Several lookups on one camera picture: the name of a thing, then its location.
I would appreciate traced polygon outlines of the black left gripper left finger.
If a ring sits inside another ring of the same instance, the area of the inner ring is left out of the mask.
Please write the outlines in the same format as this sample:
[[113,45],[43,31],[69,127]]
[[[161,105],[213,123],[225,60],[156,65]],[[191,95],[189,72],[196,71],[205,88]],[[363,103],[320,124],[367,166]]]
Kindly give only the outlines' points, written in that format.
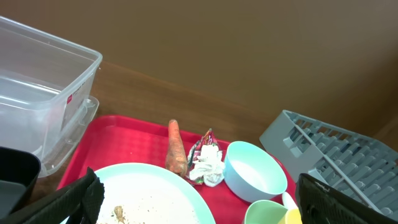
[[1,224],[96,224],[103,201],[104,184],[87,168],[82,178],[1,219]]

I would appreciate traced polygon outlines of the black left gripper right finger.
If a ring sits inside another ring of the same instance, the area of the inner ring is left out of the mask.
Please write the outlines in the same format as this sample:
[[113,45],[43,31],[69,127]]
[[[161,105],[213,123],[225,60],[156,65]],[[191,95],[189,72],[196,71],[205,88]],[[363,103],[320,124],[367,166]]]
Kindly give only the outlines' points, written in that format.
[[397,224],[308,174],[300,174],[295,198],[303,224]]

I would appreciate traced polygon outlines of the yellow cup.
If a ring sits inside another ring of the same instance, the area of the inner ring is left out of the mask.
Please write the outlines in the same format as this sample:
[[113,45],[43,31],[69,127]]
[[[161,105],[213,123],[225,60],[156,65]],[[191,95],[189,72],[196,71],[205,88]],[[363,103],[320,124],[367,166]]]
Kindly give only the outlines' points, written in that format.
[[302,224],[299,209],[288,210],[277,224]]

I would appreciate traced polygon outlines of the light blue plate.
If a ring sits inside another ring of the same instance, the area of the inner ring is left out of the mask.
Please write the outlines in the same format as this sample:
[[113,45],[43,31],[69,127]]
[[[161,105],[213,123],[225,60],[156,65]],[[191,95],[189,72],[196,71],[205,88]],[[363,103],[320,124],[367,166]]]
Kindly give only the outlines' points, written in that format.
[[185,180],[159,166],[124,163],[95,171],[104,184],[97,223],[118,222],[121,205],[125,223],[215,224],[202,196]]

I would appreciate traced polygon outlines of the light green bowl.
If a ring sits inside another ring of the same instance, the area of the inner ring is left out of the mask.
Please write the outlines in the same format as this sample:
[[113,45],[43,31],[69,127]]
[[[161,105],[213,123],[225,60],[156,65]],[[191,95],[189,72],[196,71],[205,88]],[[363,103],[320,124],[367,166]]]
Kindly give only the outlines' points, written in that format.
[[288,209],[271,200],[258,200],[250,204],[243,224],[278,224]]

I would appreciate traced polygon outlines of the light blue bowl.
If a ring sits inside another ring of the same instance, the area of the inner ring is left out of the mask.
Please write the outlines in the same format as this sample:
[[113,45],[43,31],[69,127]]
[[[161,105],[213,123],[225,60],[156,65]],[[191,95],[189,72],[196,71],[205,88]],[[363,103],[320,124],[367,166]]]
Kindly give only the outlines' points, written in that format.
[[287,190],[287,177],[278,162],[251,143],[232,142],[224,164],[226,185],[244,201],[270,200]]

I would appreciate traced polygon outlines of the orange carrot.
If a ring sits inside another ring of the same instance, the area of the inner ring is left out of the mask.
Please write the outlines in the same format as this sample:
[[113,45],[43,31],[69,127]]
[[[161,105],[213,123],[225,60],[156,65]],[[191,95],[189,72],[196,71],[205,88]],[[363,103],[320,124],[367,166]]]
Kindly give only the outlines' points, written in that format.
[[165,168],[184,178],[188,171],[188,162],[177,120],[171,119],[168,126],[169,146],[165,159]]

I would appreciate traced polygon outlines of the grey dishwasher rack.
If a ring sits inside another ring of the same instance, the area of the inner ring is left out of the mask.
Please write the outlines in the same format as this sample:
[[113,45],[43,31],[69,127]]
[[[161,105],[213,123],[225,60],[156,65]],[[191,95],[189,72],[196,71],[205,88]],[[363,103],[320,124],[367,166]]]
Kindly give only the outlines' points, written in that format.
[[397,220],[397,152],[384,143],[287,110],[259,140],[294,180],[307,173]]

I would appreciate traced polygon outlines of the black waste bin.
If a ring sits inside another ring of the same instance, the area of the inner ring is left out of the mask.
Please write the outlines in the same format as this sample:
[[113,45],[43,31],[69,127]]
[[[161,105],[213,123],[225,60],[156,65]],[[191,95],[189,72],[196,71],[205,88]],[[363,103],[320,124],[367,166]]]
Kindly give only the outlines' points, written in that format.
[[41,162],[35,155],[1,147],[1,219],[28,201],[40,170]]

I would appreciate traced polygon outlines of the food scraps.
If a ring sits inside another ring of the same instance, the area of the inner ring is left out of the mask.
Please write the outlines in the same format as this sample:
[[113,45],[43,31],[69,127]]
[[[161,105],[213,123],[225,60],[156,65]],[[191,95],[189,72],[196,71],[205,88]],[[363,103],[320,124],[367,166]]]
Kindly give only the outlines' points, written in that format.
[[114,207],[114,214],[115,214],[118,222],[125,224],[125,217],[123,215],[123,207],[121,205]]

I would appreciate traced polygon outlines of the red plastic tray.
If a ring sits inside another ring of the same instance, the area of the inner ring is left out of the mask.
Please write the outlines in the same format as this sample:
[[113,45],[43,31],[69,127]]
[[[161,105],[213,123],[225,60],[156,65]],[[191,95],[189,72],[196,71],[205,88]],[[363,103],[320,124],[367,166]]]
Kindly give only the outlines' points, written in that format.
[[[90,123],[59,187],[94,171],[124,163],[143,163],[164,168],[168,129],[124,116],[102,116]],[[222,182],[215,187],[192,186],[208,205],[215,223],[241,223],[249,203],[238,198]]]

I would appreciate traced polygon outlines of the clear plastic bin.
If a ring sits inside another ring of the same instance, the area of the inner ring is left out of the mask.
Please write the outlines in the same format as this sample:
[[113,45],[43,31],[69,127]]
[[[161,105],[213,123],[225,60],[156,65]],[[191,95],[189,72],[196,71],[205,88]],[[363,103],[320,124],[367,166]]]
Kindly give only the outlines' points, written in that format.
[[1,146],[40,159],[54,174],[80,142],[99,101],[90,95],[103,56],[1,18]]

